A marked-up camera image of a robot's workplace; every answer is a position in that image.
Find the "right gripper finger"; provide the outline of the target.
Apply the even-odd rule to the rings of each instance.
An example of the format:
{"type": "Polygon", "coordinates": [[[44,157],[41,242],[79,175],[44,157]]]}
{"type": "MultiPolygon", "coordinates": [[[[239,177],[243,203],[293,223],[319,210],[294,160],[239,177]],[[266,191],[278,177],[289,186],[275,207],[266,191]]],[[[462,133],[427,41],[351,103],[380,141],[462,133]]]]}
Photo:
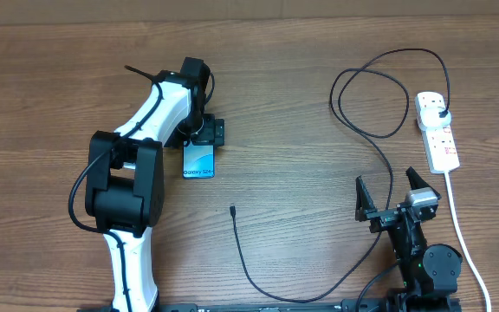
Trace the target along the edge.
{"type": "Polygon", "coordinates": [[[356,183],[356,208],[355,220],[363,222],[369,219],[369,215],[377,212],[377,208],[371,198],[361,176],[357,177],[356,183]]]}
{"type": "Polygon", "coordinates": [[[441,198],[440,193],[435,188],[430,186],[425,180],[423,180],[412,166],[410,166],[405,171],[405,174],[408,178],[412,190],[430,188],[433,191],[433,193],[436,195],[437,199],[441,198]]]}

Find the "blue Galaxy smartphone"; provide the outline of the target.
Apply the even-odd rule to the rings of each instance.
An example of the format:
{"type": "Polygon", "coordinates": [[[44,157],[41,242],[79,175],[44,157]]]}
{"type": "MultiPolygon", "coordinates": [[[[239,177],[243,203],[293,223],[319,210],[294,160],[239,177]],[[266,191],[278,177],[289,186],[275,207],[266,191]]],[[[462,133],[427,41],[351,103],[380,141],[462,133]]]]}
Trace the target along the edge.
{"type": "Polygon", "coordinates": [[[215,176],[214,146],[184,147],[183,177],[185,179],[210,179],[215,176]]]}

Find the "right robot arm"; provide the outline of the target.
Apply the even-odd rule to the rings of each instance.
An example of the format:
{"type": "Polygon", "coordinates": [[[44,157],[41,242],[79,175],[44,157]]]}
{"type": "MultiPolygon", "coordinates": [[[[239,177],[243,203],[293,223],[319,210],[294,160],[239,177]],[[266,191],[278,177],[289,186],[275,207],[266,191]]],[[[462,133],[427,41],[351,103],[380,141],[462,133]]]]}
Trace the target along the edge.
{"type": "Polygon", "coordinates": [[[372,233],[386,232],[396,263],[374,277],[347,306],[356,311],[459,311],[457,292],[463,256],[448,244],[428,244],[422,223],[436,217],[441,195],[413,168],[405,172],[411,190],[393,209],[379,211],[362,178],[356,179],[356,212],[359,222],[368,221],[372,233]],[[366,299],[365,294],[380,278],[398,268],[404,286],[389,289],[383,298],[366,299]]]}

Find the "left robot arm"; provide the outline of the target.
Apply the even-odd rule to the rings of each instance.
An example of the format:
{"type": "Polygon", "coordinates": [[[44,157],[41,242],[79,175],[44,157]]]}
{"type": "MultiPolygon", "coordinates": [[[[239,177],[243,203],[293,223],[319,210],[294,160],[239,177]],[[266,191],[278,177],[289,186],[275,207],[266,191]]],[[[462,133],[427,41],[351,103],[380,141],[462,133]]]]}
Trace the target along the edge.
{"type": "Polygon", "coordinates": [[[184,178],[208,179],[225,142],[224,120],[205,111],[215,80],[203,60],[187,57],[178,72],[146,78],[146,101],[125,124],[92,136],[79,177],[92,230],[105,238],[111,256],[114,296],[107,311],[159,307],[151,240],[165,201],[165,149],[181,150],[184,178]]]}

